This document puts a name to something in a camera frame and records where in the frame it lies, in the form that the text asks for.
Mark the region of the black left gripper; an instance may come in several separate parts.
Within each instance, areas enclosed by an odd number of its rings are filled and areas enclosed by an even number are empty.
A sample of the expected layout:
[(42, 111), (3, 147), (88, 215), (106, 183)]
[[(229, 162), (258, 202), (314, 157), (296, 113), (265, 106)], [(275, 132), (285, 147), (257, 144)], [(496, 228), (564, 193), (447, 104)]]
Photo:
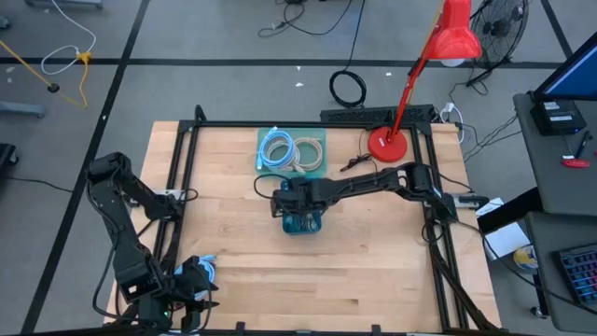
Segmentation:
[[(193, 266), (193, 286), (189, 278)], [(174, 287), (164, 294), (142, 298), (139, 302), (139, 317), (149, 327), (170, 327), (173, 322), (172, 312), (176, 304), (185, 307), (181, 327), (198, 327), (201, 313), (211, 312), (217, 306), (213, 302), (213, 292), (218, 286), (202, 279), (202, 267), (199, 258), (189, 258), (182, 264), (182, 280), (175, 280)]]

